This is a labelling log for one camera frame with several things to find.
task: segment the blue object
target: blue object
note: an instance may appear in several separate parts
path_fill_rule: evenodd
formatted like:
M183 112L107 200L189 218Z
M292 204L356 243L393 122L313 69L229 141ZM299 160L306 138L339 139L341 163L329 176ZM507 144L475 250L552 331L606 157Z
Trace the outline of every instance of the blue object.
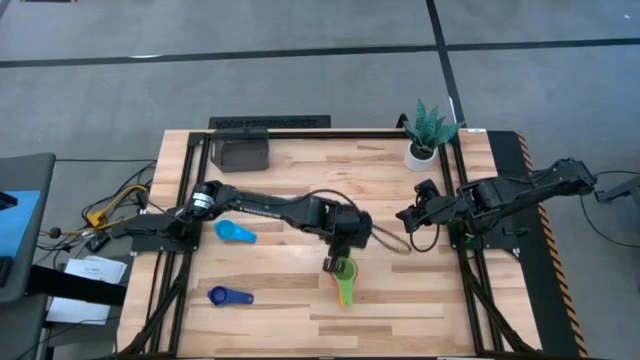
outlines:
M0 211L0 256L16 257L40 191L5 191L18 199L18 205Z
M213 228L216 230L216 234L220 240L237 240L251 244L255 244L256 242L256 234L243 229L230 220L218 221L213 224Z
M234 304L243 304L243 305L253 304L252 294L229 289L224 286L214 287L213 289L209 290L209 292L207 293L207 296L215 306L234 305Z

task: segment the artificial plant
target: artificial plant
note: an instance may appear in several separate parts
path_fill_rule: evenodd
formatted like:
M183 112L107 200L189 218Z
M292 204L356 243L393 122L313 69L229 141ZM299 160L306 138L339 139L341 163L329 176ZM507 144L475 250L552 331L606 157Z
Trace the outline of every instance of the artificial plant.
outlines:
M413 127L404 114L401 115L401 119L404 131L412 142L412 154L424 159L430 158L438 145L451 140L464 125L464 122L443 125L445 117L438 117L438 107L433 108L427 115L420 100L416 106L416 126Z

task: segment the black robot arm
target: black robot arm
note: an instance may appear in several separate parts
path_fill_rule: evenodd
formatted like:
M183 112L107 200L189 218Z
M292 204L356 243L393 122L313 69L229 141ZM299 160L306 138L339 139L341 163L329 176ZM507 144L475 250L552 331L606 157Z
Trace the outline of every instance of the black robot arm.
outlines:
M405 230L421 225L447 224L462 220L467 233L477 236L493 228L498 220L554 196L586 195L597 178L582 161L562 159L549 168L520 177L494 177L458 188L457 196L440 196L432 180L415 187L416 204L396 214Z
M340 272L340 257L348 257L350 248L363 249L371 235L372 220L367 212L350 204L313 195L293 199L241 191L219 181L194 187L191 197L175 213L176 220L167 232L180 237L185 224L211 221L226 211L241 211L285 221L302 232L318 235L329 245L323 264L327 272Z

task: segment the wooden tabletop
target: wooden tabletop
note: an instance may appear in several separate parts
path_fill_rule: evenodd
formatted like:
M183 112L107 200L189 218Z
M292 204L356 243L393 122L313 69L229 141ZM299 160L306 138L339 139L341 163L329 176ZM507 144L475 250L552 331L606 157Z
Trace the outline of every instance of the wooden tabletop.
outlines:
M186 130L165 132L151 191L162 207L175 205L188 135ZM487 134L461 130L460 140L469 180L495 176ZM431 178L441 192L445 189L439 162L426 172L405 167L407 144L406 139L272 140L268 170L223 174L209 164L205 179L279 196L339 190L368 211L376 224L407 238L394 214L414 201L414 185ZM457 180L452 153L449 159ZM428 253L395 254L373 239L366 249L353 250L359 267L355 304L341 307L333 280L322 271L327 246L317 236L275 219L241 213L223 216L254 231L258 241L225 243L216 237L212 224L204 226L191 268L179 356L474 353L458 260L449 247L446 227L438 246ZM434 235L435 227L422 227L415 239L425 247ZM526 342L540 348L520 264L501 250L485 254L496 305ZM121 347L144 324L155 260L155 253L142 254L134 262L118 330ZM206 294L217 285L251 292L255 303L214 307ZM478 307L485 347L490 348L486 315ZM161 349L168 346L172 319L170 309Z

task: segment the potted plant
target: potted plant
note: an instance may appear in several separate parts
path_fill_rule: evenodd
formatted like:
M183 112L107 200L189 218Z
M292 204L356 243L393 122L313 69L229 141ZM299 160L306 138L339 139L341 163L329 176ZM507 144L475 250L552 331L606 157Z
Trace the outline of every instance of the potted plant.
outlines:
M438 153L438 145L445 144L454 137L464 122L443 125L445 117L438 117L436 106L429 115L418 100L416 126L413 127L405 114L400 115L404 131L411 139L404 154L404 163L413 171L424 171L431 166Z

